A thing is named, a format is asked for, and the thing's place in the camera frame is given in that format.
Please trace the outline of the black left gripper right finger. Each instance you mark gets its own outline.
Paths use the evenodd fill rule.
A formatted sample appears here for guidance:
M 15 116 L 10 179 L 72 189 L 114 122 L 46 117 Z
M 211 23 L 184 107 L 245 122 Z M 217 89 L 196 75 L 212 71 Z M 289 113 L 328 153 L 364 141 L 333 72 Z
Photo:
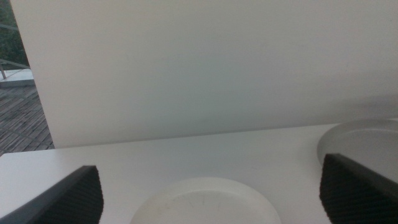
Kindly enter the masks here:
M 332 223 L 397 223 L 397 183 L 341 154 L 326 154 L 319 198 Z

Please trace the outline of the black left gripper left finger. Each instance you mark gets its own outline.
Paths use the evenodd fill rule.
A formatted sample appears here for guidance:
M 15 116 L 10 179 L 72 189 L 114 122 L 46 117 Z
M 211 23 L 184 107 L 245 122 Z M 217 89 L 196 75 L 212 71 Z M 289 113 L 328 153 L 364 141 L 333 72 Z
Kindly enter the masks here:
M 104 209 L 96 166 L 82 166 L 34 199 L 1 218 L 1 223 L 97 224 Z

